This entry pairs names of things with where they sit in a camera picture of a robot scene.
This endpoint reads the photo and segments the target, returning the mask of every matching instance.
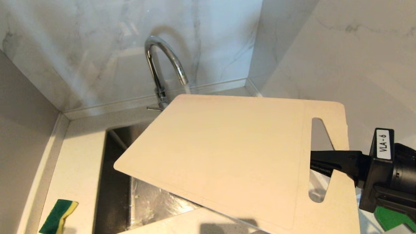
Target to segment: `green and yellow sponge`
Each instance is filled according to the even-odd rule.
[[[77,206],[78,202],[58,199],[39,232],[42,234],[61,234],[65,219]]]

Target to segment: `green object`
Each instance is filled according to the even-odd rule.
[[[42,234],[61,234],[65,219],[75,210],[77,205],[78,202],[58,199],[39,232]]]
[[[377,207],[374,216],[385,231],[393,229],[401,224],[407,224],[414,232],[416,232],[416,224],[405,214],[384,207]]]

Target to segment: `sink basin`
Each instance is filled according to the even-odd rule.
[[[141,122],[107,133],[95,215],[96,234],[123,232],[200,207],[113,168],[114,162],[150,123]]]

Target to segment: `white cutting board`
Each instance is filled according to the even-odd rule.
[[[308,196],[314,117],[349,149],[340,103],[179,95],[114,168],[270,233],[359,233],[347,175],[334,171],[322,203]]]

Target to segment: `chrome faucet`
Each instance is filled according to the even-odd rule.
[[[166,96],[165,87],[163,87],[163,85],[160,83],[159,76],[157,75],[155,65],[153,63],[151,51],[153,46],[159,47],[166,54],[166,56],[172,63],[173,67],[175,68],[175,72],[178,75],[179,81],[182,85],[186,85],[188,83],[188,79],[186,78],[181,62],[179,62],[179,59],[173,52],[172,48],[160,37],[148,37],[146,42],[144,43],[144,49],[146,50],[147,62],[149,63],[150,71],[152,73],[153,80],[156,85],[155,93],[157,96],[159,107],[147,107],[147,109],[163,111],[169,105],[169,99]]]

